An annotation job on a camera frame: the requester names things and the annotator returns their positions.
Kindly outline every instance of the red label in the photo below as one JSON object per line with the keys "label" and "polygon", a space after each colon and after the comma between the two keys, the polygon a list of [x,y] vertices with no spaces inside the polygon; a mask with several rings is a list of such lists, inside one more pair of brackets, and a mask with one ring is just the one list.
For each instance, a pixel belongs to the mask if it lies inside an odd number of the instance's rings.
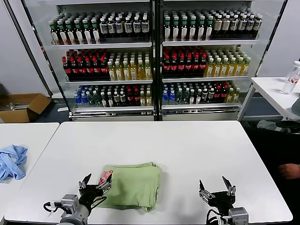
{"label": "red label", "polygon": [[171,70],[176,70],[176,69],[177,69],[177,65],[171,66]]}

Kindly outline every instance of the human hand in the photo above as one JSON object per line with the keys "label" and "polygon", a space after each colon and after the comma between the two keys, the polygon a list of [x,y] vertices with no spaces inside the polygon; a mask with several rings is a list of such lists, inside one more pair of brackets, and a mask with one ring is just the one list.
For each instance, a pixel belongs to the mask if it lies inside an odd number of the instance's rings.
{"label": "human hand", "polygon": [[297,164],[284,164],[278,167],[281,175],[287,180],[300,178],[300,167]]}

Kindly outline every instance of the beverage refrigerator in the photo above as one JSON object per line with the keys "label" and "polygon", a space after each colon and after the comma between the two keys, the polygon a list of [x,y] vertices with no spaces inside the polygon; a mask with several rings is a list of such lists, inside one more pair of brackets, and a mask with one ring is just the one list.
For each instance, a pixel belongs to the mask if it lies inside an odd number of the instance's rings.
{"label": "beverage refrigerator", "polygon": [[151,121],[235,120],[287,1],[20,2],[72,120]]}

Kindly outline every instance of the person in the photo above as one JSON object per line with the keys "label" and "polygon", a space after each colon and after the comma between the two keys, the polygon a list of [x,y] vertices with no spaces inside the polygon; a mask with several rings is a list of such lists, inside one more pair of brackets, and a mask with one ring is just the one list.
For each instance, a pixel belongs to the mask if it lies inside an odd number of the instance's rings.
{"label": "person", "polygon": [[300,136],[259,128],[245,131],[293,215],[288,224],[299,225],[300,151],[296,146]]}

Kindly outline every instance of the robotic arm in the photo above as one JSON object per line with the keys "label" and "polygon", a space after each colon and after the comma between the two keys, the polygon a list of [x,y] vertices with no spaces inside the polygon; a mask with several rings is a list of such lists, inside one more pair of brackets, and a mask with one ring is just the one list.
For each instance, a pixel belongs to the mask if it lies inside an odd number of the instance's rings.
{"label": "robotic arm", "polygon": [[57,209],[64,210],[61,215],[61,224],[87,225],[88,216],[93,208],[105,201],[103,196],[112,187],[112,174],[101,185],[88,185],[91,173],[82,182],[79,182],[79,193],[77,195],[65,195],[60,201],[51,201],[44,204],[44,209],[48,212],[56,212]]}

